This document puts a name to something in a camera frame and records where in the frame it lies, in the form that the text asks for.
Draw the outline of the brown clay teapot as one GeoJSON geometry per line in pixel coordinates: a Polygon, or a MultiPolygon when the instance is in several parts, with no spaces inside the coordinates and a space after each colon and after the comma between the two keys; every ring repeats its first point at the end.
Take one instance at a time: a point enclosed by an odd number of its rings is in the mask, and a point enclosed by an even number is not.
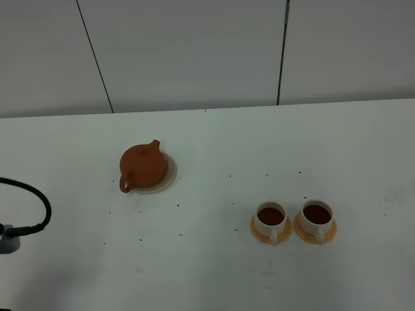
{"type": "Polygon", "coordinates": [[[119,187],[123,193],[155,185],[167,171],[167,160],[160,150],[160,142],[153,140],[129,148],[121,157],[120,171],[119,187]]]}

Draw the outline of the beige round teapot coaster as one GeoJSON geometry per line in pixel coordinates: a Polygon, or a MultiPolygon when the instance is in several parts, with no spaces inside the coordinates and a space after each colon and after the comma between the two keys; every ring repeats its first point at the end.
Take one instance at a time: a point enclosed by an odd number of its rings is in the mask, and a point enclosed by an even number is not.
{"type": "Polygon", "coordinates": [[[167,161],[167,171],[165,175],[154,185],[149,187],[137,187],[133,191],[138,194],[156,194],[167,189],[175,180],[177,175],[177,165],[174,159],[168,154],[163,155],[167,161]]]}

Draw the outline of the left white teacup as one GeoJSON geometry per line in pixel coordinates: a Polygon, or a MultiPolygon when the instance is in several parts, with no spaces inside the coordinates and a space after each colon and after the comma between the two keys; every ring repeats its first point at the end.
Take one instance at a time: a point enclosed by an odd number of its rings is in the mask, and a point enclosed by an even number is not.
{"type": "Polygon", "coordinates": [[[259,233],[270,237],[274,245],[278,245],[278,235],[285,229],[288,218],[285,208],[276,202],[266,202],[255,210],[253,216],[259,233]]]}

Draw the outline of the white teacup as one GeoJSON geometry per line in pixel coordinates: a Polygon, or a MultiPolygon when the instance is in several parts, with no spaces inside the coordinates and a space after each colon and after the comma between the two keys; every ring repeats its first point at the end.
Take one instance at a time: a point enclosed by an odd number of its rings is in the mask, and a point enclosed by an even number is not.
{"type": "Polygon", "coordinates": [[[274,245],[278,245],[278,235],[285,229],[288,218],[285,208],[276,202],[266,202],[255,210],[253,216],[259,233],[270,237],[274,245]]]}
{"type": "Polygon", "coordinates": [[[334,221],[332,208],[323,201],[308,200],[302,205],[299,214],[301,228],[315,236],[318,244],[323,244],[324,235],[334,221]]]}

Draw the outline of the left orange cup saucer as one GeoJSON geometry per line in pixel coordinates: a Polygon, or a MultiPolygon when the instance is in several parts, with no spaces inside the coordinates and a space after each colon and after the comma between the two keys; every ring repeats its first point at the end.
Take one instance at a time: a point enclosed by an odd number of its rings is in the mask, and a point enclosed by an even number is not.
{"type": "MultiPolygon", "coordinates": [[[[253,236],[258,241],[260,241],[262,243],[265,243],[265,244],[274,245],[274,243],[271,241],[270,237],[267,237],[267,236],[264,236],[264,235],[260,234],[259,231],[255,228],[254,216],[250,220],[250,230],[251,230],[251,233],[253,234],[253,236]]],[[[283,232],[280,235],[278,235],[278,244],[281,244],[281,243],[285,242],[286,240],[288,240],[291,233],[292,233],[291,219],[287,218],[285,229],[283,230],[283,232]]]]}

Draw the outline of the orange cup saucer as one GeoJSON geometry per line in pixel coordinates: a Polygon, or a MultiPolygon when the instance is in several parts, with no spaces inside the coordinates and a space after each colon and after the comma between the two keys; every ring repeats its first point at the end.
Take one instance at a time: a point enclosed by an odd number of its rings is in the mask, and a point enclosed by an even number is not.
{"type": "MultiPolygon", "coordinates": [[[[260,241],[262,243],[265,243],[265,244],[274,245],[274,243],[271,241],[270,237],[267,237],[267,236],[264,236],[264,235],[260,234],[259,231],[255,228],[254,216],[250,220],[250,230],[251,230],[251,233],[253,234],[253,236],[258,241],[260,241]]],[[[283,232],[280,235],[278,235],[278,244],[281,244],[281,243],[285,242],[286,240],[288,240],[291,233],[292,233],[291,219],[287,218],[285,229],[283,230],[283,232]]]]}
{"type": "MultiPolygon", "coordinates": [[[[317,241],[317,239],[316,239],[315,236],[312,236],[312,235],[306,233],[301,228],[301,225],[300,225],[300,214],[299,213],[295,216],[295,219],[294,219],[294,229],[296,231],[296,234],[302,240],[304,240],[304,241],[306,241],[308,243],[318,244],[318,241],[317,241]]],[[[334,220],[333,221],[333,224],[332,224],[332,226],[330,228],[330,230],[324,235],[323,243],[326,244],[326,243],[330,242],[331,240],[333,240],[334,237],[335,237],[335,235],[336,235],[336,233],[337,233],[337,223],[334,220]]]]}

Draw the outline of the right white teacup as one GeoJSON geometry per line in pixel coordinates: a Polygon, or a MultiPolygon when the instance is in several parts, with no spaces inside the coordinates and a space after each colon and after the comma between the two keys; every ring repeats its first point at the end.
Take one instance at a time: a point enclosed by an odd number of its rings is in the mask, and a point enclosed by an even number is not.
{"type": "Polygon", "coordinates": [[[323,244],[324,235],[334,221],[332,208],[323,201],[308,200],[302,205],[299,214],[301,228],[315,236],[318,244],[323,244]]]}

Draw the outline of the right orange cup saucer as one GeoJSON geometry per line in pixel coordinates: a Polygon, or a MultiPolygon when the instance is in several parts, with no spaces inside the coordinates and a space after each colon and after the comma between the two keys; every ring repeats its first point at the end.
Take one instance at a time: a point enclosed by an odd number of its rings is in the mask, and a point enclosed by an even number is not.
{"type": "MultiPolygon", "coordinates": [[[[300,214],[299,213],[295,216],[295,219],[294,219],[294,229],[296,231],[296,234],[302,240],[304,240],[304,241],[306,241],[308,243],[318,244],[318,241],[317,241],[317,239],[316,239],[315,236],[312,236],[312,235],[306,233],[301,228],[301,225],[300,225],[300,214]]],[[[337,233],[337,223],[334,220],[333,221],[333,224],[332,224],[332,226],[330,228],[330,230],[324,235],[323,243],[326,244],[326,243],[330,242],[331,240],[333,240],[334,237],[335,237],[335,235],[336,235],[336,233],[337,233]]]]}

